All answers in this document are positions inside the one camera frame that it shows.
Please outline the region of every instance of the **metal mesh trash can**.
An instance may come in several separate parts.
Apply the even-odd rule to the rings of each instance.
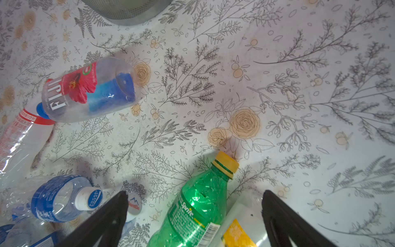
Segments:
[[[164,10],[171,0],[82,0],[110,22],[132,26],[143,23]]]

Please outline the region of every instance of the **plastic bottle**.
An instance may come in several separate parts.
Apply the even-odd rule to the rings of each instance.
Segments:
[[[0,139],[0,188],[16,187],[30,171],[34,157],[43,148],[54,121],[36,111],[41,94],[36,95],[6,128]]]
[[[105,57],[45,83],[40,116],[62,123],[89,120],[124,109],[143,95],[133,68]]]
[[[18,209],[44,221],[67,222],[94,210],[103,198],[79,175],[37,176],[21,183],[6,199],[8,211]]]
[[[243,191],[209,247],[270,247],[261,212],[262,194]]]
[[[0,247],[3,247],[2,243],[5,241],[9,231],[15,225],[4,217],[0,217]]]
[[[136,224],[136,217],[141,213],[141,209],[143,207],[141,203],[141,198],[136,193],[129,193],[128,194],[128,211],[126,212],[126,221],[125,225],[122,228],[121,239],[124,238]]]
[[[56,231],[50,223],[23,215],[16,218],[1,247],[53,247],[57,243]]]
[[[228,180],[239,167],[221,151],[211,164],[182,187],[148,247],[208,246],[226,214]]]

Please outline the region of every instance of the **green plastic bottle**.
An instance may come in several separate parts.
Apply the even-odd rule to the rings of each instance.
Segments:
[[[191,178],[177,194],[147,247],[206,247],[226,215],[228,180],[239,164],[219,152],[208,171]]]

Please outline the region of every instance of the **table surface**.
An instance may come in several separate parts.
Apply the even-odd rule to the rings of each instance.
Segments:
[[[180,0],[126,27],[81,0],[2,0],[0,128],[48,78],[122,58],[143,101],[57,123],[29,174],[81,174],[107,198],[138,193],[143,213],[120,246],[145,246],[217,150],[240,163],[229,208],[270,189],[336,245],[395,246],[393,5]]]

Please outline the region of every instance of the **yellow label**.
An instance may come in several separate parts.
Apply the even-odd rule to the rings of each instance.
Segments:
[[[237,219],[232,222],[221,239],[225,247],[256,247]]]

